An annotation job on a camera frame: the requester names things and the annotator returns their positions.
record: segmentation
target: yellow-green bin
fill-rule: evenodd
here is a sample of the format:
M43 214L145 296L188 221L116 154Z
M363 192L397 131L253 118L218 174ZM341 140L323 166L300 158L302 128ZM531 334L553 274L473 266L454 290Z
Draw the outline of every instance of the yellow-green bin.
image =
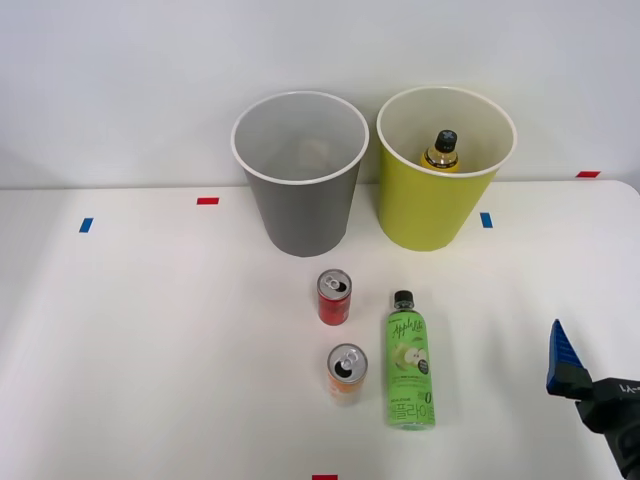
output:
M502 108L457 87L426 86L397 94L380 110L377 129L382 143L380 225L395 243L418 251L453 240L517 143L516 128ZM420 166L420 155L441 130L458 134L457 173Z

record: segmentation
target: trash bin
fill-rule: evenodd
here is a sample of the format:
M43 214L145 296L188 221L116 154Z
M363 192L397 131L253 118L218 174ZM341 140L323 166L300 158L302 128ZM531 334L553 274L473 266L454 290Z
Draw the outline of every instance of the trash bin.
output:
M362 114L326 93L275 95L240 115L231 149L276 247L310 257L340 242L368 143Z
M516 128L502 108L455 87L419 87L395 95L380 110L377 129L380 225L395 243L418 251L453 240L517 143ZM457 173L420 166L420 155L446 129L458 135Z

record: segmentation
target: can lid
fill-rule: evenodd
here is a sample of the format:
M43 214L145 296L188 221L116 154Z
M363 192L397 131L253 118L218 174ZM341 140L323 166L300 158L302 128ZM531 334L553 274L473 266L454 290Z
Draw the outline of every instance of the can lid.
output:
M442 130L436 138L434 147L442 153L451 153L456 149L458 135L453 130Z
M337 268L327 270L318 277L318 293L328 300L342 300L351 294L351 278Z
M367 374L369 361L360 347L343 343L331 350L327 367L339 382L358 383Z

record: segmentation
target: gray bin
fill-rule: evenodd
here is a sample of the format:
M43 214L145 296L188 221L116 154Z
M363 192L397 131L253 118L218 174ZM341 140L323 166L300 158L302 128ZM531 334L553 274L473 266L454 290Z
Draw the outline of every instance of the gray bin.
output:
M276 95L238 118L231 149L276 247L310 257L340 242L368 143L362 114L326 93Z

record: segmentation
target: orange can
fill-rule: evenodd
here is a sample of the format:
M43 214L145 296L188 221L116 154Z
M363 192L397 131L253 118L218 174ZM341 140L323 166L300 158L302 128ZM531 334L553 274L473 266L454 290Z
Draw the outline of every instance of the orange can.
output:
M338 345L327 359L329 393L338 405L352 405L360 397L369 361L362 349L351 343Z

